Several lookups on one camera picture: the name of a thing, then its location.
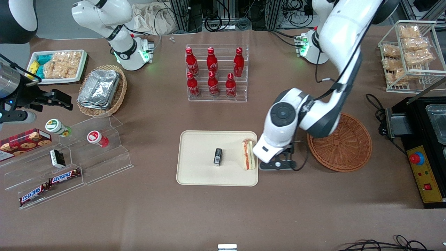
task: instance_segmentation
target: red button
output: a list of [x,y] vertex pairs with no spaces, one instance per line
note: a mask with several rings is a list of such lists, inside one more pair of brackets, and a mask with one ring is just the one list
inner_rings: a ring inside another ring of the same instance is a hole
[[421,161],[421,158],[418,154],[411,154],[409,156],[410,162],[412,162],[413,164],[418,164]]

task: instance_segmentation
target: yellow control panel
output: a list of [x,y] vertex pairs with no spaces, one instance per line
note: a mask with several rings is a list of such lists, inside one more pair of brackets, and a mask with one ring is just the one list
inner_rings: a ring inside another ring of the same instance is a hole
[[424,147],[418,146],[408,150],[407,156],[423,202],[442,202],[443,198],[430,168]]

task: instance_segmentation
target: white tray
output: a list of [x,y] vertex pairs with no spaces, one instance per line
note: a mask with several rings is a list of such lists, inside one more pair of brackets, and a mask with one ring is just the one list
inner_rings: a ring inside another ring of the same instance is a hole
[[[242,141],[254,132],[184,131],[180,137],[177,182],[182,185],[255,186],[259,180],[258,159],[254,170],[243,169]],[[214,166],[215,149],[223,150],[219,167]]]
[[87,60],[87,52],[84,50],[48,50],[48,51],[36,51],[33,52],[31,55],[31,59],[29,60],[28,66],[26,70],[29,71],[29,67],[31,64],[36,60],[37,56],[39,55],[46,55],[46,54],[54,54],[55,52],[69,52],[69,51],[80,51],[82,52],[81,61],[79,62],[78,71],[76,73],[76,77],[69,78],[69,79],[42,79],[42,82],[39,83],[39,85],[46,85],[46,84],[64,84],[64,83],[71,83],[71,82],[77,82],[82,77],[82,72],[84,70],[85,62]]

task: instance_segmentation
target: blue package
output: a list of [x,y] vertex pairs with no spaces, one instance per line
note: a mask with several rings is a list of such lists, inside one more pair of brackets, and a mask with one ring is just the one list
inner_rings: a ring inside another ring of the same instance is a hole
[[45,64],[46,62],[50,61],[52,57],[52,54],[39,55],[37,57],[37,62],[39,62],[39,64]]
[[39,76],[41,79],[45,79],[45,74],[43,73],[43,65],[39,66],[36,75]]

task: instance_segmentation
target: clear acrylic shelf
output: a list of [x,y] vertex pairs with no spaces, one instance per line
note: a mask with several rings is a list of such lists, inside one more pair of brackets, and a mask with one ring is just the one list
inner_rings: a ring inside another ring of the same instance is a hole
[[[198,88],[200,89],[200,97],[194,98],[187,91],[187,98],[191,102],[246,102],[248,100],[248,61],[249,61],[249,47],[248,45],[194,45],[188,44],[186,47],[192,48],[192,51],[198,61],[198,76],[195,79],[198,82]],[[217,80],[219,82],[220,95],[216,98],[211,97],[209,93],[209,87],[207,85],[207,80],[209,78],[208,69],[206,64],[207,59],[207,48],[213,47],[215,56],[218,59],[219,64],[219,75]],[[229,98],[226,96],[226,80],[228,73],[234,73],[234,57],[235,50],[237,47],[243,48],[243,58],[245,60],[245,65],[243,68],[243,74],[240,78],[234,78],[236,83],[236,96],[235,98]]]
[[[116,127],[122,123],[114,116],[108,114],[93,117],[71,126],[72,134],[69,137],[59,137],[58,144],[48,145],[31,151],[21,158],[12,158],[10,162],[2,165],[6,170],[5,189],[14,191],[18,198],[34,190],[41,184],[48,182],[49,178],[80,168],[82,175],[73,177],[34,197],[20,209],[29,209],[40,203],[49,201],[67,192],[90,185],[116,173],[132,168],[130,156],[125,147],[121,145],[119,132]],[[109,139],[107,147],[87,141],[87,134],[92,130],[99,131]],[[66,167],[59,169],[51,164],[50,150],[56,149],[64,155]]]

